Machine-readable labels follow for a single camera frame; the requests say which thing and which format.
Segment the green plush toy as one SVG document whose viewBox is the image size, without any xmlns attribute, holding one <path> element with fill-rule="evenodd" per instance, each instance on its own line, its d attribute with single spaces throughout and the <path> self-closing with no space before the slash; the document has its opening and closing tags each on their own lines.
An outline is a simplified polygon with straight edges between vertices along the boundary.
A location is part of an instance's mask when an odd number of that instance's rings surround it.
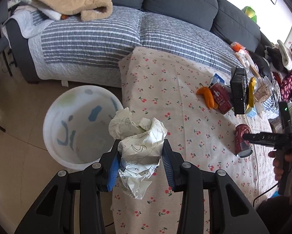
<svg viewBox="0 0 292 234">
<path fill-rule="evenodd" d="M 255 23 L 257 23 L 257 16 L 256 16 L 256 13 L 255 13 L 255 10 L 252 9 L 250 6 L 245 6 L 242 9 L 242 12 L 244 14 L 246 14 L 252 21 L 254 21 Z"/>
</svg>

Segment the black plastic food tray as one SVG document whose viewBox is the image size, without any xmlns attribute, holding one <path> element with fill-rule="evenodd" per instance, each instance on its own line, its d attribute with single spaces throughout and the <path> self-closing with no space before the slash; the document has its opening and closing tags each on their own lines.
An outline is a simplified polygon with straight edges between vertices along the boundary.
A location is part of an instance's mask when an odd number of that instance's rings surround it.
<svg viewBox="0 0 292 234">
<path fill-rule="evenodd" d="M 246 70 L 235 68 L 230 80 L 234 114 L 244 115 L 248 104 L 248 78 Z"/>
</svg>

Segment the pile of clothes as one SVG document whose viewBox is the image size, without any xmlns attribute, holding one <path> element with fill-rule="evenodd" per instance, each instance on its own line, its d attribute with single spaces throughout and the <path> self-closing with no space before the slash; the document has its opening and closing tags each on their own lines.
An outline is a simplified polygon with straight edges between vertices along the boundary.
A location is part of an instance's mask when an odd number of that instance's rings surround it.
<svg viewBox="0 0 292 234">
<path fill-rule="evenodd" d="M 251 51 L 249 55 L 257 65 L 261 77 L 268 77 L 270 80 L 275 77 L 281 100 L 292 102 L 292 49 L 278 40 L 277 44 L 265 47 L 263 56 Z"/>
</svg>

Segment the striped grey sofa quilt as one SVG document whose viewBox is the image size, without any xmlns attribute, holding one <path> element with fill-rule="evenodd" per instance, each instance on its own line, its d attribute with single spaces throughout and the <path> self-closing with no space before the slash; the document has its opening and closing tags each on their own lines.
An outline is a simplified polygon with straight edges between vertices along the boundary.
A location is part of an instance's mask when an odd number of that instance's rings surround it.
<svg viewBox="0 0 292 234">
<path fill-rule="evenodd" d="M 3 25 L 27 82 L 63 80 L 120 87 L 118 62 L 136 47 L 151 48 L 226 74 L 241 66 L 230 46 L 211 32 L 165 15 L 116 6 L 110 17 L 53 21 L 41 11 L 16 11 Z"/>
</svg>

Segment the cherry print tablecloth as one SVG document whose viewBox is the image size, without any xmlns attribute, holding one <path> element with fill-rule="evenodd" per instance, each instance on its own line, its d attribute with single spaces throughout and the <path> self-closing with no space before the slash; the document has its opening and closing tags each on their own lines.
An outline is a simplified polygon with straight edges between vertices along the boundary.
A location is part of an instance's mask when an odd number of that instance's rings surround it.
<svg viewBox="0 0 292 234">
<path fill-rule="evenodd" d="M 246 158 L 235 154 L 235 128 L 246 124 L 253 133 L 270 132 L 266 117 L 235 116 L 208 109 L 196 91 L 209 85 L 217 70 L 162 51 L 138 47 L 119 62 L 123 106 L 133 120 L 157 118 L 167 139 L 184 160 L 205 171 L 225 170 L 251 204 L 258 206 L 276 191 L 270 148 L 253 145 Z M 168 186 L 163 166 L 151 176 L 141 200 L 113 189 L 117 233 L 175 233 L 182 195 Z"/>
</svg>

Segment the white trash bin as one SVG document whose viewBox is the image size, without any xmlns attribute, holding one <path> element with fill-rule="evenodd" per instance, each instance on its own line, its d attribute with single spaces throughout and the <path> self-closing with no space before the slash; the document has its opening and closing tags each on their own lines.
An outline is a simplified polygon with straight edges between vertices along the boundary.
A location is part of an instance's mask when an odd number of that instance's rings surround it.
<svg viewBox="0 0 292 234">
<path fill-rule="evenodd" d="M 60 95 L 51 105 L 43 123 L 43 140 L 59 164 L 82 171 L 111 150 L 114 139 L 108 126 L 121 101 L 98 86 L 79 86 Z"/>
</svg>

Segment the orange snack packet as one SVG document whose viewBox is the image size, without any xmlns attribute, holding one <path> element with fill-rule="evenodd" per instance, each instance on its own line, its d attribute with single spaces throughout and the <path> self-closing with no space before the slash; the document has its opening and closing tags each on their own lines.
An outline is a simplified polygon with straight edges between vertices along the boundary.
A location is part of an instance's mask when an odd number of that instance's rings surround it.
<svg viewBox="0 0 292 234">
<path fill-rule="evenodd" d="M 245 50 L 246 48 L 239 44 L 238 42 L 232 42 L 230 47 L 233 49 L 234 52 L 239 52 L 240 50 Z"/>
</svg>

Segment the orange peel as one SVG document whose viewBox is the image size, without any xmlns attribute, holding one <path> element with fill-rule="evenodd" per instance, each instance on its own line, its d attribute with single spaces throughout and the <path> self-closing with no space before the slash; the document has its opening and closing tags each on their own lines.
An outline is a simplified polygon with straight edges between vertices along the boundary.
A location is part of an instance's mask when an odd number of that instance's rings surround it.
<svg viewBox="0 0 292 234">
<path fill-rule="evenodd" d="M 197 89 L 196 95 L 203 96 L 205 105 L 208 109 L 217 109 L 218 104 L 216 104 L 213 94 L 208 87 L 203 86 L 200 84 L 200 88 Z"/>
</svg>

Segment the dark grey sofa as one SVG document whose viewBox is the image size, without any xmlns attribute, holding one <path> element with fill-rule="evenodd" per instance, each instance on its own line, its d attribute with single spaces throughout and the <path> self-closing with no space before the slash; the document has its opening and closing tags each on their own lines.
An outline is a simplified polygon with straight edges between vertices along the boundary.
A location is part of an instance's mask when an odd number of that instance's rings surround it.
<svg viewBox="0 0 292 234">
<path fill-rule="evenodd" d="M 228 44 L 238 42 L 260 56 L 272 45 L 257 23 L 227 0 L 112 0 L 112 3 L 182 20 Z"/>
</svg>

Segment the red soda can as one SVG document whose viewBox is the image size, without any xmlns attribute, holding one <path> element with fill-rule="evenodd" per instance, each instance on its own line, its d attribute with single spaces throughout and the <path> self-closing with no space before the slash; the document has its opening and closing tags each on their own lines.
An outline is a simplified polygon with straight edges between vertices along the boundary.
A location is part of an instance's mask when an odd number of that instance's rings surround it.
<svg viewBox="0 0 292 234">
<path fill-rule="evenodd" d="M 222 83 L 215 83 L 209 87 L 214 101 L 217 104 L 217 109 L 223 115 L 228 113 L 233 108 L 231 100 L 231 91 L 229 88 Z"/>
<path fill-rule="evenodd" d="M 243 135 L 250 132 L 251 130 L 246 124 L 239 124 L 235 128 L 235 151 L 238 158 L 246 158 L 253 153 L 250 143 L 243 139 Z"/>
</svg>

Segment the white paper ball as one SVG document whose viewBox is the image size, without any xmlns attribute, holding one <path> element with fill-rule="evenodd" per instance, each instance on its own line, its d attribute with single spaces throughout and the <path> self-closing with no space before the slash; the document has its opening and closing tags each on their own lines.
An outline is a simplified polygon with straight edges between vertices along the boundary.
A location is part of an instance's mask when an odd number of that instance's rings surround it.
<svg viewBox="0 0 292 234">
<path fill-rule="evenodd" d="M 156 118 L 135 122 L 128 108 L 116 112 L 108 129 L 113 139 L 119 140 L 121 189 L 133 199 L 141 200 L 152 183 L 150 177 L 160 165 L 168 130 Z"/>
</svg>

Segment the light blue milk carton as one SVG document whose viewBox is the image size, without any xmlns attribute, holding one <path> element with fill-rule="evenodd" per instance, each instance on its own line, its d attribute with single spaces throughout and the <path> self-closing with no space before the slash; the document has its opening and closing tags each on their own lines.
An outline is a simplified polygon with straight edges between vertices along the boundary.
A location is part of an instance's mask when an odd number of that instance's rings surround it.
<svg viewBox="0 0 292 234">
<path fill-rule="evenodd" d="M 246 110 L 245 114 L 246 114 L 247 117 L 254 118 L 257 115 L 256 108 L 255 107 L 249 107 Z"/>
</svg>

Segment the yellow snack bag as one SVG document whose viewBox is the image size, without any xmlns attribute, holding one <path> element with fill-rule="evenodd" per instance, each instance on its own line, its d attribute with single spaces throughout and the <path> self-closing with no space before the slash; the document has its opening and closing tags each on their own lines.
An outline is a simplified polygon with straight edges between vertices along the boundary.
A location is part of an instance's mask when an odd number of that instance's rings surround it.
<svg viewBox="0 0 292 234">
<path fill-rule="evenodd" d="M 246 112 L 250 111 L 252 108 L 254 108 L 254 90 L 256 85 L 256 79 L 255 77 L 252 77 L 249 82 L 248 86 L 248 104 L 246 107 Z"/>
</svg>

